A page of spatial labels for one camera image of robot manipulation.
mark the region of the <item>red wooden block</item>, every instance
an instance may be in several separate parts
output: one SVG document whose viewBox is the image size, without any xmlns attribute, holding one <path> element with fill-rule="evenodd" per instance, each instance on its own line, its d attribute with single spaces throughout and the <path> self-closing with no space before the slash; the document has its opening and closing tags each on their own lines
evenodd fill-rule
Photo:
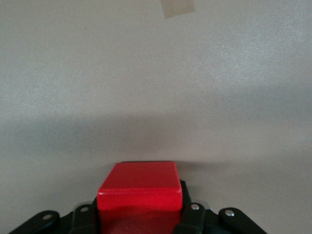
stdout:
<svg viewBox="0 0 312 234">
<path fill-rule="evenodd" d="M 97 193 L 103 234 L 170 234 L 182 188 L 171 161 L 117 163 Z"/>
</svg>

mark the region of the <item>red block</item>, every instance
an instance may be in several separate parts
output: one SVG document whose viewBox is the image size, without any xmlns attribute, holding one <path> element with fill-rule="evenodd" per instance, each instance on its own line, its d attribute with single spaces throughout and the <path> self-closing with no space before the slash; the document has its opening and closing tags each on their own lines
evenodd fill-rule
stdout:
<svg viewBox="0 0 312 234">
<path fill-rule="evenodd" d="M 102 234 L 171 234 L 182 188 L 171 161 L 117 163 L 97 193 Z"/>
</svg>

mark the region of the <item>tape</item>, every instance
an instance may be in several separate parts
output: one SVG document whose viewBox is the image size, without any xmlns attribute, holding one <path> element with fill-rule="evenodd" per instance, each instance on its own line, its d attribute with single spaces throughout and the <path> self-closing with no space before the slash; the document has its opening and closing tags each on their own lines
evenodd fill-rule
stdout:
<svg viewBox="0 0 312 234">
<path fill-rule="evenodd" d="M 161 0 L 165 18 L 195 11 L 193 0 Z"/>
</svg>

